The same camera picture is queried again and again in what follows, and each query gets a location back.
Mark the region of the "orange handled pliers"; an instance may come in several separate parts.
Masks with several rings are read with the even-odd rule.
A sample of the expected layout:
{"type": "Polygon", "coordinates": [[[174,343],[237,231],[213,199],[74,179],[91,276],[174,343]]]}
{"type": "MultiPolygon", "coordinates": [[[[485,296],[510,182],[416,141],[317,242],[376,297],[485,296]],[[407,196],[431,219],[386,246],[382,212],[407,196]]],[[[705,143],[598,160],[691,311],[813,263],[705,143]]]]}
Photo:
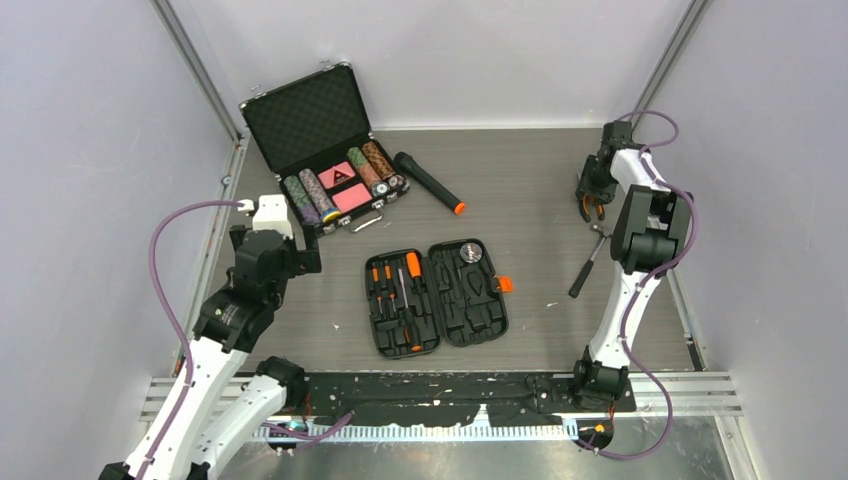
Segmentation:
{"type": "Polygon", "coordinates": [[[593,219],[598,221],[604,221],[606,219],[604,205],[599,204],[595,198],[589,195],[583,195],[578,201],[578,211],[580,217],[586,223],[591,222],[593,219]]]}

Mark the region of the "small black orange screwdriver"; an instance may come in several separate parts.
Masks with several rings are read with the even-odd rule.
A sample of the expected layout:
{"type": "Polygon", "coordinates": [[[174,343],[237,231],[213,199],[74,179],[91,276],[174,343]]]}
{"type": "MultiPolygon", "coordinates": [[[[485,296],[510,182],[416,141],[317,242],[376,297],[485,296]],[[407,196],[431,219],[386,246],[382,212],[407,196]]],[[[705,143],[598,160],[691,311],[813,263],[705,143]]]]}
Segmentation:
{"type": "Polygon", "coordinates": [[[374,263],[371,266],[372,290],[378,306],[378,311],[381,316],[386,313],[385,310],[385,289],[382,283],[379,265],[374,263]]]}
{"type": "Polygon", "coordinates": [[[386,283],[387,283],[386,290],[389,294],[391,310],[392,310],[393,313],[396,313],[397,312],[396,289],[395,289],[394,281],[393,281],[392,268],[391,268],[388,261],[384,262],[383,269],[384,269],[384,273],[385,273],[385,276],[386,276],[386,283]]]}

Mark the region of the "long black orange screwdriver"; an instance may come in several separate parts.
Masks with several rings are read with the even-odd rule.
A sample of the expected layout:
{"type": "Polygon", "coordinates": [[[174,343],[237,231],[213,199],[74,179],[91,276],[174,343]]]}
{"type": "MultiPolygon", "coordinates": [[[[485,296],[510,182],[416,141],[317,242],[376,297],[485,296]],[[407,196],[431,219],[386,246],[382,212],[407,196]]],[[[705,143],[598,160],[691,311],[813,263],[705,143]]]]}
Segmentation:
{"type": "Polygon", "coordinates": [[[414,252],[408,252],[405,255],[407,270],[409,272],[410,278],[413,280],[413,284],[416,287],[421,287],[423,285],[423,275],[421,268],[420,256],[414,252]]]}

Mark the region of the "black plastic tool case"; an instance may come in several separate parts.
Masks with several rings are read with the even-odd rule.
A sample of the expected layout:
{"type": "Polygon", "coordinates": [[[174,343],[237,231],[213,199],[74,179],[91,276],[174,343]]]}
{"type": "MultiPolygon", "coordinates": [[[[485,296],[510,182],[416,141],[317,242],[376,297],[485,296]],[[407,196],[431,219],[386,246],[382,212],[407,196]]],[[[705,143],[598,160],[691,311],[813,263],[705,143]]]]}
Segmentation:
{"type": "Polygon", "coordinates": [[[476,238],[452,240],[431,245],[427,251],[403,249],[370,257],[365,262],[365,293],[369,307],[368,321],[378,355],[399,360],[426,355],[441,344],[468,347],[503,336],[509,327],[504,300],[506,293],[496,290],[495,277],[501,276],[491,260],[487,247],[476,238]],[[477,242],[483,247],[483,258],[466,263],[459,255],[460,247],[477,242]],[[420,256],[423,285],[416,287],[407,270],[405,255],[414,251],[420,256]],[[386,290],[383,264],[388,261],[396,289],[397,312],[391,310],[386,290]],[[385,310],[381,316],[372,290],[371,266],[379,265],[385,289],[385,310]],[[397,277],[403,269],[405,285],[414,320],[420,330],[423,350],[413,353],[403,329],[404,303],[397,277]]]}

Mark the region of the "black orange medium screwdriver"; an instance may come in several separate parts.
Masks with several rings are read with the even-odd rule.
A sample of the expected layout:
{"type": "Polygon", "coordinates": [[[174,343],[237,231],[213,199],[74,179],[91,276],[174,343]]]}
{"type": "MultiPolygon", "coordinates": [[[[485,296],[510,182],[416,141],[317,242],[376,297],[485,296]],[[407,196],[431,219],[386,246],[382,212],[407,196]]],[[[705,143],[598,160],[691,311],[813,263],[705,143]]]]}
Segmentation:
{"type": "Polygon", "coordinates": [[[398,280],[400,282],[400,290],[401,290],[401,293],[402,293],[402,299],[403,299],[403,303],[404,303],[402,318],[403,318],[403,329],[404,329],[405,339],[406,339],[407,344],[410,348],[410,351],[413,352],[413,353],[418,353],[418,352],[421,352],[423,350],[423,343],[422,343],[421,336],[420,336],[420,330],[419,330],[417,324],[415,323],[414,314],[413,314],[413,312],[410,308],[410,304],[409,304],[409,300],[408,300],[408,294],[407,294],[406,285],[405,285],[405,277],[403,275],[403,269],[402,268],[397,269],[397,277],[398,277],[398,280]]]}

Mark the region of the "orange case latch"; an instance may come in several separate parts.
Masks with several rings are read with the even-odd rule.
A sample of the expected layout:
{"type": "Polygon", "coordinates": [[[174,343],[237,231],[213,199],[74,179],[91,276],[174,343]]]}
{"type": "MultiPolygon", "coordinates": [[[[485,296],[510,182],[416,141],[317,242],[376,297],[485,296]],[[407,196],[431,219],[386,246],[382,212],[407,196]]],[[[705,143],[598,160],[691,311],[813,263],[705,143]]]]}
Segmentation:
{"type": "Polygon", "coordinates": [[[512,279],[508,276],[496,276],[496,290],[501,293],[511,293],[514,291],[512,279]]]}

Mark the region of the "round tape measure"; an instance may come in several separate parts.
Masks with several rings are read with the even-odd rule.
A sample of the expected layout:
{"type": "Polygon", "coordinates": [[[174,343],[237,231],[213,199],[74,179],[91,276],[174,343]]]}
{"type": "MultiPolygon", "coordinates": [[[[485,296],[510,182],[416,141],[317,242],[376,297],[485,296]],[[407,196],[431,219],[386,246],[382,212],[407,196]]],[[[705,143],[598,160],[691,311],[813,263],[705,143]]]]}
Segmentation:
{"type": "Polygon", "coordinates": [[[460,247],[460,258],[466,263],[477,263],[483,258],[483,247],[477,242],[467,242],[460,247]]]}

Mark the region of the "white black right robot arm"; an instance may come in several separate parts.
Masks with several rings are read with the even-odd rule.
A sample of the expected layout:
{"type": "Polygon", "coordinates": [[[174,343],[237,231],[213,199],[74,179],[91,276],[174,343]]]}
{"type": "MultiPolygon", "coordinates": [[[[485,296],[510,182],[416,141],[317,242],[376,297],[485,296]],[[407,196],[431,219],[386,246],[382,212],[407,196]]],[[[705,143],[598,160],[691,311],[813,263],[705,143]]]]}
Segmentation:
{"type": "Polygon", "coordinates": [[[604,125],[587,156],[575,196],[584,221],[602,220],[618,190],[625,198],[608,239],[615,277],[601,325],[573,371],[571,397],[584,410],[619,401],[633,365],[632,343],[665,273],[680,262],[691,233],[692,197],[656,169],[651,145],[633,139],[627,116],[604,125]]]}

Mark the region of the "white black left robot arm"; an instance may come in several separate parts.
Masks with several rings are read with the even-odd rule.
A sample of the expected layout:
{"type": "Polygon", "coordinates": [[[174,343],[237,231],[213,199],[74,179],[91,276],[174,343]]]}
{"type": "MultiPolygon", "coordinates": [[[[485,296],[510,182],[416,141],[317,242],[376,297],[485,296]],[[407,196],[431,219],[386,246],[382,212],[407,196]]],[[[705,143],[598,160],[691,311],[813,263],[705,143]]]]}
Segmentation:
{"type": "Polygon", "coordinates": [[[321,271],[314,228],[305,249],[276,229],[231,228],[234,264],[226,283],[202,304],[183,369],[130,456],[106,465],[103,479],[217,479],[272,414],[298,412],[307,398],[302,367],[281,357],[262,361],[236,402],[213,415],[230,380],[282,306],[289,280],[321,271]]]}

